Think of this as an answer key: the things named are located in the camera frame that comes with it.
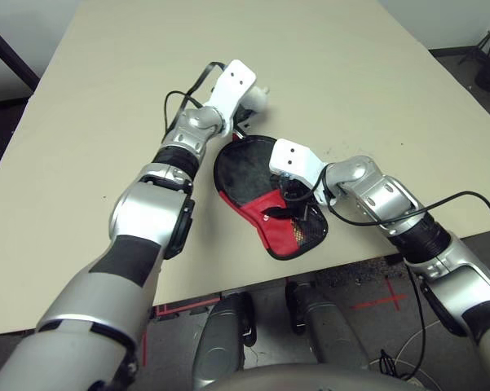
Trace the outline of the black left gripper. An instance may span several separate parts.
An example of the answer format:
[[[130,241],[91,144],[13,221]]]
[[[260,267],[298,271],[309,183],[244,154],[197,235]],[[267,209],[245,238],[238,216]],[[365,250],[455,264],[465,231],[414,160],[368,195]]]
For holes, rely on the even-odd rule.
[[[233,117],[234,135],[246,135],[245,130],[249,127],[249,121],[256,114],[256,111],[245,108],[240,104]]]

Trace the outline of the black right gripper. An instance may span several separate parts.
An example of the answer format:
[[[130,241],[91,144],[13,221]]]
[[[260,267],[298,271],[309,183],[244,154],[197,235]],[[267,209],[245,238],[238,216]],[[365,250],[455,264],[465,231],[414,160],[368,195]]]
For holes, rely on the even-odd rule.
[[[285,175],[278,177],[278,185],[282,198],[288,203],[297,203],[297,216],[299,221],[305,222],[308,219],[309,211],[311,210],[310,204],[316,202],[315,197],[310,193],[308,188],[302,182],[289,179]]]

